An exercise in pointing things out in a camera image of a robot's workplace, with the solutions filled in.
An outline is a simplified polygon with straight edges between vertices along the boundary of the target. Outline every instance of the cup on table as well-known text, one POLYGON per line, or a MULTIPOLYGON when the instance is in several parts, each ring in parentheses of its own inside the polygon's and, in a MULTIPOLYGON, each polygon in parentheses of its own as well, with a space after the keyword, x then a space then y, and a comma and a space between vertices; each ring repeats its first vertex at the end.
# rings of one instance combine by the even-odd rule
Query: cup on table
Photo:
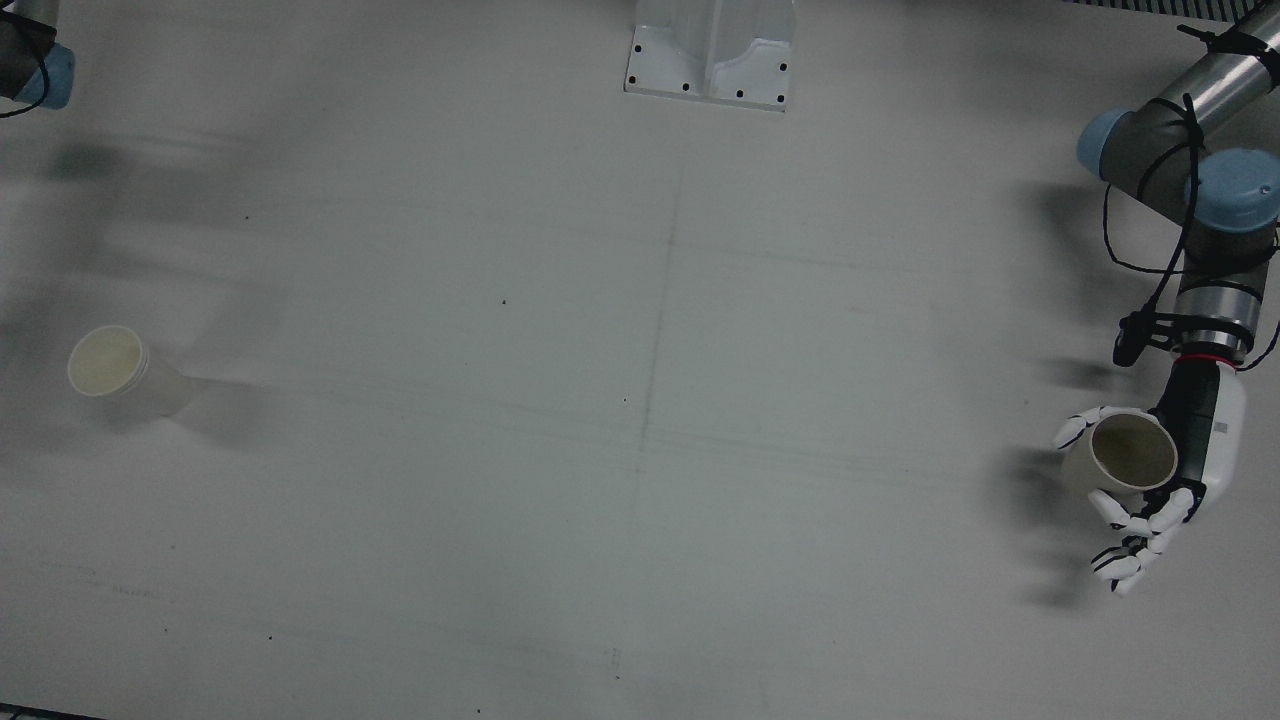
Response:
POLYGON ((104 325, 81 338, 67 361, 67 377, 86 397, 111 400, 148 415, 173 415, 187 405, 193 389, 189 378, 123 325, 104 325))

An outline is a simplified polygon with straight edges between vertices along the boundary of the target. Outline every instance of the cup rim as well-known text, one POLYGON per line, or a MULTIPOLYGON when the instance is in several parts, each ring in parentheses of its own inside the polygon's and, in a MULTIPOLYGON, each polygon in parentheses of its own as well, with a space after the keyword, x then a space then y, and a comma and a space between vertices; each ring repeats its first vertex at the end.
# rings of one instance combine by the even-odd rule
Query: cup rim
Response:
POLYGON ((138 333, 133 328, 125 325, 99 325, 92 331, 84 333, 84 337, 79 338, 79 341, 76 343, 76 347, 72 348, 72 354, 67 359, 67 379, 70 380, 72 387, 76 388, 76 392, 83 395, 84 397, 108 397, 111 395, 122 395, 124 392, 128 392, 129 389, 133 388, 133 386, 138 384, 138 379, 142 377, 142 370, 146 368, 146 365, 147 365, 147 346, 146 343, 142 342, 142 337, 138 336, 138 333), (95 336, 104 333, 106 331, 111 332, 124 331, 125 333, 128 333, 138 347, 138 360, 133 365, 133 369, 129 373, 129 378, 123 383, 120 383, 119 386, 102 392, 86 392, 79 387, 79 384, 76 383, 76 372, 74 372, 76 361, 79 359, 79 354, 84 343, 93 340, 95 336))

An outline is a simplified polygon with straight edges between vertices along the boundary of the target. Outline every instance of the cup held by robot hand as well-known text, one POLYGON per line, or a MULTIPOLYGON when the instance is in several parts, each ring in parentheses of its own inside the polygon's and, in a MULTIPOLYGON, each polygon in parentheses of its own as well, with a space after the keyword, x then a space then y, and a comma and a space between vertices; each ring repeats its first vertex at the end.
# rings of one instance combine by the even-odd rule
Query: cup held by robot hand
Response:
POLYGON ((1076 495, 1094 489, 1138 495, 1167 483, 1178 469, 1178 447, 1143 413, 1117 413, 1091 425, 1062 460, 1062 484, 1076 495))

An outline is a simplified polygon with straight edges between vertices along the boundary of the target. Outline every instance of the black cable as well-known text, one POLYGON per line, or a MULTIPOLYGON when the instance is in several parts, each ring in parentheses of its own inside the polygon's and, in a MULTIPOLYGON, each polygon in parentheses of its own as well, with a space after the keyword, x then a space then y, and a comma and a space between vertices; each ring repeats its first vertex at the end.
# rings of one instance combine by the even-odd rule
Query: black cable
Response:
POLYGON ((1183 94, 1183 106, 1185 108, 1183 124, 1187 126, 1187 151, 1190 154, 1189 160, 1192 164, 1190 199, 1187 202, 1187 213, 1183 215, 1183 231, 1178 233, 1178 246, 1174 247, 1174 255, 1169 259, 1169 265, 1161 274, 1155 292, 1151 293, 1151 297, 1142 306, 1143 313, 1156 311, 1156 304, 1160 302, 1160 296, 1165 293, 1169 279, 1174 277, 1174 268, 1178 266, 1178 260, 1183 256, 1183 249, 1187 247, 1187 236, 1190 234, 1192 223, 1196 220, 1196 201, 1199 197, 1199 151, 1204 146, 1204 131, 1196 119, 1196 104, 1192 101, 1189 92, 1183 94))
MULTIPOLYGON (((1107 246, 1107 255, 1111 258, 1112 263, 1115 263, 1116 265, 1120 265, 1121 268, 1128 268, 1128 269, 1134 270, 1137 273, 1146 273, 1148 275, 1162 274, 1165 270, 1160 270, 1160 269, 1156 269, 1156 268, 1143 268, 1142 265, 1134 265, 1133 263, 1125 263, 1119 256, 1116 256, 1115 247, 1111 245, 1111 228, 1110 228, 1110 224, 1111 224, 1111 220, 1110 220, 1110 218, 1111 218, 1111 187, 1112 186, 1110 183, 1107 183, 1107 191, 1102 195, 1102 243, 1107 246)), ((1183 274, 1183 272, 1181 270, 1175 270, 1174 274, 1175 275, 1180 275, 1180 274, 1183 274)))
POLYGON ((1236 372, 1238 373, 1248 373, 1249 370, 1257 368, 1258 364, 1262 363, 1263 360, 1266 360, 1267 355, 1271 355, 1271 351, 1276 348, 1276 341, 1277 340, 1280 340, 1280 323, 1276 323, 1276 332, 1272 333, 1271 342, 1267 343, 1267 348, 1262 351, 1262 355, 1258 355, 1256 360, 1253 360, 1252 363, 1249 363, 1248 365, 1240 368, 1236 372))
POLYGON ((26 28, 22 27, 22 23, 20 22, 15 22, 13 19, 13 18, 19 17, 19 15, 14 15, 13 13, 5 10, 5 8, 8 8, 12 4, 13 4, 13 0, 4 0, 4 3, 0 3, 0 22, 9 23, 9 26, 13 27, 13 29, 18 33, 18 37, 22 38, 23 44, 27 45, 27 50, 31 51, 32 55, 35 55, 36 64, 40 67, 40 79, 44 82, 45 87, 44 87, 44 90, 41 90, 38 100, 36 100, 31 105, 27 105, 26 108, 19 108, 17 110, 10 110, 8 113, 0 113, 0 119, 13 118, 14 115, 20 115, 23 113, 29 113, 29 111, 35 110, 36 108, 40 108, 41 105, 44 105, 45 100, 49 99, 49 85, 50 85, 49 83, 49 65, 45 64, 45 54, 40 51, 40 47, 36 46, 36 41, 32 40, 31 35, 27 33, 26 28))

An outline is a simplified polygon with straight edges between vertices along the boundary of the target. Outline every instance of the blue joint cap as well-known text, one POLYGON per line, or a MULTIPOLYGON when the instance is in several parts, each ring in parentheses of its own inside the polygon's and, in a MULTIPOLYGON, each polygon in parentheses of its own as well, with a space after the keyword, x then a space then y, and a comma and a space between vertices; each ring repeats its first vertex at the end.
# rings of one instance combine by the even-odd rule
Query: blue joint cap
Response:
MULTIPOLYGON (((1280 215, 1280 158, 1263 150, 1224 150, 1199 164, 1196 219, 1228 233, 1274 225, 1280 215)), ((1187 179, 1190 202, 1192 181, 1187 179)))
MULTIPOLYGON (((49 55, 45 56, 45 68, 49 70, 49 96, 45 97, 41 108, 60 110, 72 99, 72 82, 76 79, 76 54, 55 42, 49 55)), ((14 95, 13 99, 18 102, 31 104, 40 100, 42 92, 45 92, 45 78, 40 74, 40 68, 36 68, 36 74, 31 76, 31 79, 23 86, 22 92, 14 95)))
POLYGON ((1120 108, 1102 113, 1085 126, 1080 140, 1075 142, 1075 159, 1100 178, 1102 177, 1102 150, 1107 146, 1107 140, 1111 137, 1111 131, 1116 128, 1116 123, 1128 114, 1130 114, 1129 110, 1120 108))

